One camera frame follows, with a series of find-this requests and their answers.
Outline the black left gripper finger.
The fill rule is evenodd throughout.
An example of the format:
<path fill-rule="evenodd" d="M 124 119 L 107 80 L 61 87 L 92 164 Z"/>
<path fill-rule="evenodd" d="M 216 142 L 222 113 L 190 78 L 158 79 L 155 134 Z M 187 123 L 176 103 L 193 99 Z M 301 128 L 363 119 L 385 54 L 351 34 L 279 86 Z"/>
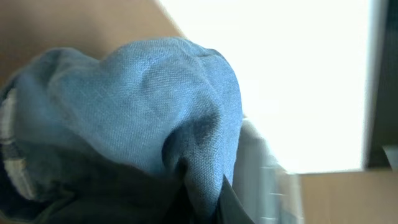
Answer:
<path fill-rule="evenodd" d="M 254 224 L 225 176 L 216 208 L 216 224 Z"/>

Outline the blue cloth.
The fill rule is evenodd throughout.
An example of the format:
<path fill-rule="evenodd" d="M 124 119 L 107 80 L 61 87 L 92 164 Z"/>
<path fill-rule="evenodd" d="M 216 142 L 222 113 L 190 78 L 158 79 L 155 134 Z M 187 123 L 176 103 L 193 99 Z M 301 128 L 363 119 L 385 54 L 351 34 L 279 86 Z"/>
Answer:
<path fill-rule="evenodd" d="M 213 49 L 48 50 L 1 89 L 1 218 L 212 223 L 242 123 L 236 75 Z"/>

